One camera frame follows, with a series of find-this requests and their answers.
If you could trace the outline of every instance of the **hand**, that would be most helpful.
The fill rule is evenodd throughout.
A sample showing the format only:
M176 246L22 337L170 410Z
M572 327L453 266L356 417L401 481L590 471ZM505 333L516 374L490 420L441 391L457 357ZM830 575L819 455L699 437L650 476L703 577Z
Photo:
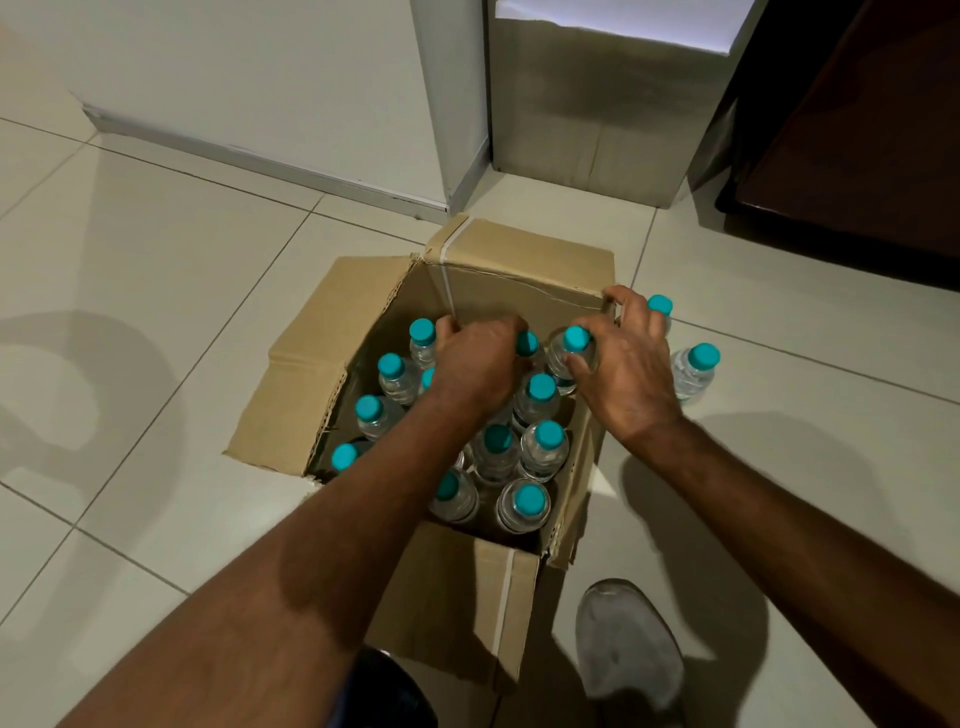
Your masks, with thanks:
M663 314L651 311L645 298L623 285L605 288L604 295L623 306L620 326L601 314L575 321L596 340L597 366L591 372L579 354L568 354L566 366L593 415L629 446L684 415L673 391Z
M437 369L430 392L463 403L477 426L500 410L519 386L530 362L516 355L516 336L527 330L519 316L470 324L452 316L437 322Z

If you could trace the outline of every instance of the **gray shoe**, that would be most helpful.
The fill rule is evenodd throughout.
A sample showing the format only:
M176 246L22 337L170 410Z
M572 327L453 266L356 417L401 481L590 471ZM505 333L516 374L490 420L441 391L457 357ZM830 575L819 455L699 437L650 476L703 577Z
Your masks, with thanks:
M623 579L597 582L580 600L576 632L584 691L605 705L606 716L683 725L684 657L643 592Z

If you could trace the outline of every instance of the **packing tape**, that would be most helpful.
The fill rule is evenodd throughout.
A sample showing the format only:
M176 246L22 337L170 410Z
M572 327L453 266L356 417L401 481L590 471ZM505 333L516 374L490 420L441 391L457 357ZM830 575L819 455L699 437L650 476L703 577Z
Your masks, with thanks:
M457 309L453 305L453 292L450 290L450 279L446 276L446 251L453 241L460 237L460 233L467 229L467 226L473 222L473 218L469 217L464 221L464 224L457 228L452 235L450 235L440 248L440 270L444 274L444 288L446 289L446 302L450 306L450 313L453 314L453 317L457 317Z
M496 611L496 627L493 629L493 656L500 656L500 640L503 638L503 622L507 618L507 597L510 582L514 578L514 550L507 549L507 569L503 572L503 587L500 589L500 606Z

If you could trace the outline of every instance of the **forearm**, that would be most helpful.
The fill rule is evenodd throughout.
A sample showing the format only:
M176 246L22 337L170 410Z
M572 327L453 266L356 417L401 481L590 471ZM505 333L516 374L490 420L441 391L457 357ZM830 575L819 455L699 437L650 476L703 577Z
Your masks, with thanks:
M477 426L425 396L188 597L63 725L322 725L400 554Z
M960 599L794 497L682 420L630 450L670 483L773 599L960 721Z

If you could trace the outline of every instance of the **plastic water bottle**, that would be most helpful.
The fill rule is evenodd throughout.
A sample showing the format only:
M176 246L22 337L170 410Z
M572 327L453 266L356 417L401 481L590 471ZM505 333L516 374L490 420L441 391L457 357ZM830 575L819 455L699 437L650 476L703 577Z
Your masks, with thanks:
M666 296L656 294L647 300L647 308L651 311L659 311L666 318L666 330L670 330L670 314L673 313L673 302Z
M566 368L566 355L578 353L587 360L593 358L593 340L590 332L583 327L570 327L564 333L557 334L546 350L546 366L553 378L557 380L557 389L560 394L568 395L577 388L573 375Z
M517 437L506 425L489 425L473 438L470 452L481 485L498 488L514 476L520 457Z
M430 389L431 384L433 384L433 367L430 367L420 375L420 394Z
M550 494L540 483L515 480L496 502L496 522L507 533L538 530L550 515Z
M676 352L670 358L673 391L680 401L689 400L707 389L713 381L713 369L720 363L720 351L712 344L697 344Z
M420 390L420 370L413 359L401 359L395 353L385 353L376 363L380 373L380 388L391 400L409 406Z
M530 425L549 420L560 410L557 382L545 374L527 375L514 395L512 423L517 432Z
M521 475L545 483L564 466L570 442L564 429L553 420L531 426L520 438Z
M379 440L403 417L403 407L389 397L364 395L357 400L353 411L357 426L368 440Z
M451 468L440 481L440 488L433 496L430 511L441 521L447 523L466 523L473 520L480 508L480 496L477 487L470 482L467 474L457 468Z
M516 355L530 359L534 371L543 369L543 347L533 331L521 331L516 335Z
M417 319L410 325L410 355L421 369L437 364L437 330L430 319Z
M330 465L337 473L349 468L356 459L372 447L371 442L343 443L338 445L330 458Z

